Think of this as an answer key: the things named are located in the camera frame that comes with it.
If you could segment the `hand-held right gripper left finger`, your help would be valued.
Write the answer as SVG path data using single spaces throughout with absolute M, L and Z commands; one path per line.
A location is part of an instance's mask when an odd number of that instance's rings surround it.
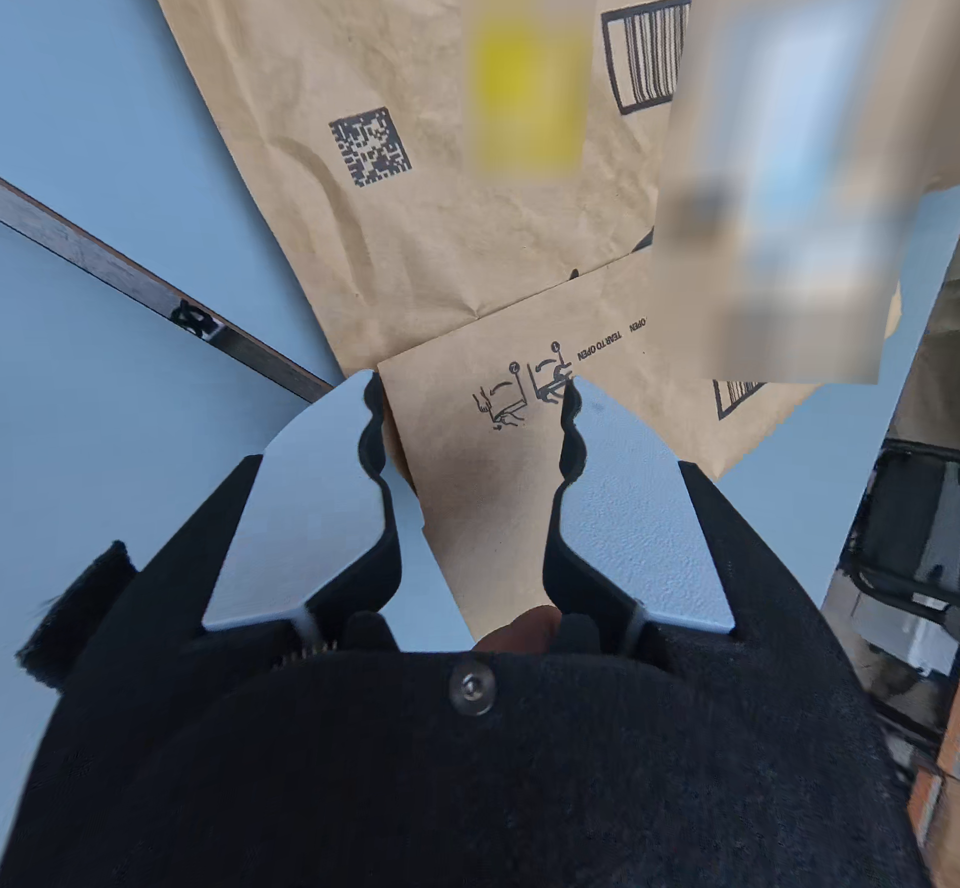
M 205 631 L 287 622 L 311 647 L 341 647 L 402 581 L 383 470 L 383 386 L 361 370 L 268 444 L 202 617 Z

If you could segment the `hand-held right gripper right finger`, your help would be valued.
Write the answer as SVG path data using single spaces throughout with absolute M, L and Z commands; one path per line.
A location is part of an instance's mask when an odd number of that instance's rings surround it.
M 568 382 L 544 591 L 603 654 L 630 655 L 653 625 L 727 636 L 736 626 L 681 464 L 606 391 Z

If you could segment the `small brown paper mailer bag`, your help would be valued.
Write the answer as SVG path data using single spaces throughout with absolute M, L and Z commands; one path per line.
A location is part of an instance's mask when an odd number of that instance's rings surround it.
M 470 631 L 547 600 L 563 395 L 590 382 L 716 481 L 817 385 L 677 375 L 650 339 L 651 250 L 379 363 L 425 534 Z

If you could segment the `grey desk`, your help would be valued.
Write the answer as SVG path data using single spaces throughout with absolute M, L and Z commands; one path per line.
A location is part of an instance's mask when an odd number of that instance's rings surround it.
M 2 0 L 2 178 L 324 380 L 339 368 L 157 0 Z M 815 603 L 958 241 L 928 195 L 879 383 L 818 390 L 721 480 Z M 2 226 L 2 843 L 57 694 L 16 652 L 114 540 L 142 567 L 305 402 Z

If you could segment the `person's right hand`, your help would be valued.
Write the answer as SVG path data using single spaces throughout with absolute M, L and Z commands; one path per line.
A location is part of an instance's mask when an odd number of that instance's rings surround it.
M 536 606 L 483 636 L 472 650 L 480 654 L 545 654 L 559 632 L 562 617 L 555 606 Z

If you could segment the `black office chair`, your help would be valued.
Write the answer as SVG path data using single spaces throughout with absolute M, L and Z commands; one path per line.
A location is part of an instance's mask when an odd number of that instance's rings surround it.
M 959 451 L 885 438 L 839 567 L 876 602 L 959 635 Z

